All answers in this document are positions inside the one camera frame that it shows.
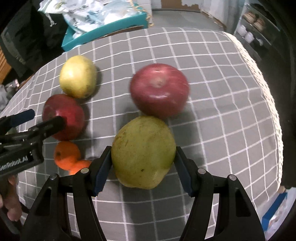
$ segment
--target floor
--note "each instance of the floor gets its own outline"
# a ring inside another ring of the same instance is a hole
[[[154,27],[188,27],[223,30],[212,19],[198,12],[153,11],[153,22]]]

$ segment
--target orange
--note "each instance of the orange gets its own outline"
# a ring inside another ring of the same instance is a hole
[[[54,150],[54,162],[66,171],[81,158],[78,146],[70,141],[59,142]]]
[[[74,175],[77,172],[79,172],[82,168],[85,167],[89,167],[89,165],[91,164],[91,161],[89,160],[81,160],[81,161],[77,161],[71,168],[71,170],[69,171],[69,175]]]

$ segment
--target tablecloth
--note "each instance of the tablecloth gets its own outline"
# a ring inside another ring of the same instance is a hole
[[[31,108],[35,119],[19,131],[40,122],[45,101],[62,93],[63,64],[77,54],[95,63],[100,79],[94,96],[81,101],[87,127],[73,142],[83,158],[99,157],[118,130],[141,114],[129,93],[133,74],[148,64],[164,63],[181,70],[190,84],[183,112],[166,121],[187,157],[212,175],[235,174],[255,208],[276,192],[283,158],[279,118],[261,72],[235,37],[193,28],[151,28],[90,42],[43,66],[1,116]],[[57,143],[46,139],[44,163],[19,174],[20,200],[29,207],[50,174],[67,175],[53,161]],[[111,171],[93,201],[106,238],[118,241],[178,240],[193,203],[174,166],[152,190],[124,187]],[[68,205],[72,232],[79,235],[71,194]],[[217,209],[215,195],[207,236],[213,235]]]

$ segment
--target yellow fruit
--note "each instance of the yellow fruit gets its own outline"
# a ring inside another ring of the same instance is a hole
[[[151,189],[168,173],[176,144],[167,125],[153,116],[140,116],[120,129],[111,149],[119,181],[127,187]]]
[[[96,88],[96,67],[88,58],[76,55],[63,65],[59,74],[61,89],[74,98],[86,98]]]

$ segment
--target apple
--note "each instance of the apple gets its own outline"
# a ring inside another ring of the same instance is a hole
[[[150,64],[133,76],[130,93],[143,113],[165,119],[183,110],[189,84],[178,69],[167,64]]]
[[[54,134],[53,137],[59,141],[77,138],[85,125],[85,115],[82,107],[75,99],[65,94],[53,95],[44,104],[42,120],[47,121],[58,115],[63,117],[66,127]]]

